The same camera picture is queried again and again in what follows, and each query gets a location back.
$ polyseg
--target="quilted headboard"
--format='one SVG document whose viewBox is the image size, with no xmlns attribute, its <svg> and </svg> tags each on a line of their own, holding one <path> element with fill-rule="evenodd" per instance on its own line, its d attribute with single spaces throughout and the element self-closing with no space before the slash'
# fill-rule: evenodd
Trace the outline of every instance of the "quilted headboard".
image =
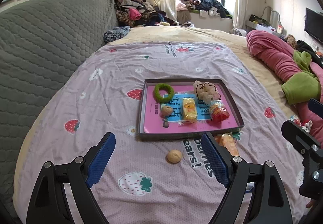
<svg viewBox="0 0 323 224">
<path fill-rule="evenodd" d="M 117 26 L 114 0 L 31 0 L 0 13 L 0 204 L 17 217 L 13 179 L 38 114 Z"/>
</svg>

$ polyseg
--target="pile of clothes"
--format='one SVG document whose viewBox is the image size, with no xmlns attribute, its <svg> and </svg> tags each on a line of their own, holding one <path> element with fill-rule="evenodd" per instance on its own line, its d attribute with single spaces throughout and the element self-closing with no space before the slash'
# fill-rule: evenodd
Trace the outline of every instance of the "pile of clothes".
<svg viewBox="0 0 323 224">
<path fill-rule="evenodd" d="M 190 21 L 190 12 L 199 13 L 202 17 L 219 15 L 221 18 L 232 18 L 232 15 L 217 0 L 176 0 L 177 21 Z"/>
<path fill-rule="evenodd" d="M 177 25 L 166 17 L 164 11 L 156 10 L 148 0 L 114 0 L 120 26 Z"/>
</svg>

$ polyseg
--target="snack package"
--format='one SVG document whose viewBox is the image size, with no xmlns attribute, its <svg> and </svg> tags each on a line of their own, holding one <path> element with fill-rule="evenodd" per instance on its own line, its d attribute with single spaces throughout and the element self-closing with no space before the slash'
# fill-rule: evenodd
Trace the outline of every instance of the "snack package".
<svg viewBox="0 0 323 224">
<path fill-rule="evenodd" d="M 212 101 L 209 107 L 210 116 L 213 122 L 219 123 L 227 118 L 230 114 L 221 100 Z"/>
<path fill-rule="evenodd" d="M 183 120 L 194 123 L 197 120 L 197 110 L 193 98 L 183 98 Z"/>
<path fill-rule="evenodd" d="M 232 156 L 239 155 L 237 147 L 235 146 L 235 140 L 233 139 L 231 133 L 223 134 L 220 138 L 219 145 L 226 147 Z"/>
</svg>

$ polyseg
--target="orange snack bag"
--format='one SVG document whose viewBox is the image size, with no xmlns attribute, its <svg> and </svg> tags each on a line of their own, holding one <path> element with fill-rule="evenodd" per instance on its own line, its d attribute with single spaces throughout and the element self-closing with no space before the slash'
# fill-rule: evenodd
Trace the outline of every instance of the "orange snack bag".
<svg viewBox="0 0 323 224">
<path fill-rule="evenodd" d="M 230 134 L 223 134 L 220 138 L 219 145 L 226 147 L 232 156 L 239 155 L 237 147 L 235 146 L 235 141 L 233 140 L 233 137 Z"/>
</svg>

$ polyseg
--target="plush toy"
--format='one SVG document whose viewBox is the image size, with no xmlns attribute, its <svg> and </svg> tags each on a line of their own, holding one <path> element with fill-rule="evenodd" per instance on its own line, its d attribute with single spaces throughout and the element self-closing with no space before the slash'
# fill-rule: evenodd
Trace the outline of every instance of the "plush toy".
<svg viewBox="0 0 323 224">
<path fill-rule="evenodd" d="M 203 83 L 201 83 L 200 81 L 195 81 L 193 84 L 194 87 L 194 94 L 200 99 L 199 95 L 204 92 L 204 90 L 202 89 L 203 87 Z"/>
<path fill-rule="evenodd" d="M 204 91 L 208 92 L 209 95 L 212 95 L 214 97 L 214 100 L 218 100 L 221 98 L 220 94 L 218 93 L 218 90 L 216 89 L 215 85 L 212 83 L 204 83 Z"/>
<path fill-rule="evenodd" d="M 201 83 L 200 81 L 195 81 L 193 88 L 194 94 L 197 98 L 199 100 L 203 100 L 207 105 L 210 105 L 211 101 L 221 99 L 221 95 L 212 83 Z"/>
</svg>

